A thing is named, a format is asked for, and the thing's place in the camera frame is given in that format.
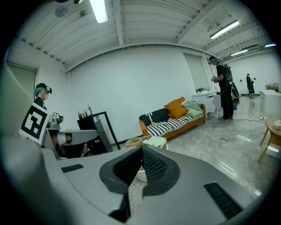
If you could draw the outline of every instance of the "striped cushion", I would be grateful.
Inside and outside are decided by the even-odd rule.
[[[176,131],[183,127],[185,124],[190,123],[198,118],[203,117],[203,114],[194,118],[192,116],[182,116],[179,119],[169,118],[166,121],[156,123],[157,126],[149,125],[146,128],[148,129],[149,135],[152,136],[163,136],[171,131]]]

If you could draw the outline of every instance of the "couch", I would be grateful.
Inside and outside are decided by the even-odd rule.
[[[146,113],[139,117],[140,128],[144,136],[161,136],[164,138],[170,138],[177,135],[190,127],[206,120],[206,107],[203,104],[199,104],[203,110],[202,115],[199,117],[191,117],[183,115],[179,119],[170,118],[168,116],[169,111],[165,108],[159,109],[150,113]]]

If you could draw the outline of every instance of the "black vent grille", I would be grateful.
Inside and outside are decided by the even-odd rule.
[[[70,172],[70,171],[75,171],[75,170],[81,169],[83,167],[84,166],[82,166],[81,164],[76,164],[76,165],[72,165],[72,166],[69,166],[69,167],[62,167],[61,170],[62,170],[62,172],[66,173],[66,172]]]
[[[156,181],[161,178],[167,170],[167,165],[159,158],[143,149],[143,164],[147,181]]]
[[[217,183],[206,184],[204,187],[227,219],[242,211],[240,206]]]
[[[128,186],[133,182],[137,172],[141,167],[141,151],[130,154],[113,167],[113,173]]]

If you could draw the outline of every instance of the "black and white marker board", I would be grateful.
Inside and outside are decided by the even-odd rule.
[[[47,110],[33,103],[23,120],[20,134],[41,144],[49,117],[50,113]]]

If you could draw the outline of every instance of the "cable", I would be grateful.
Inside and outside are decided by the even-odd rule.
[[[253,113],[252,113],[252,115],[253,115],[255,118],[259,119],[259,118],[258,118],[258,117],[256,117]]]
[[[235,119],[233,119],[233,120],[235,120]],[[244,119],[244,120],[249,120],[249,119]],[[263,120],[263,119],[261,119],[261,120]],[[259,121],[261,121],[261,120],[259,120]],[[257,122],[257,123],[259,122],[259,121],[256,121],[256,120],[249,120],[249,121],[251,121],[251,122],[252,122],[252,121],[255,121],[255,122]]]

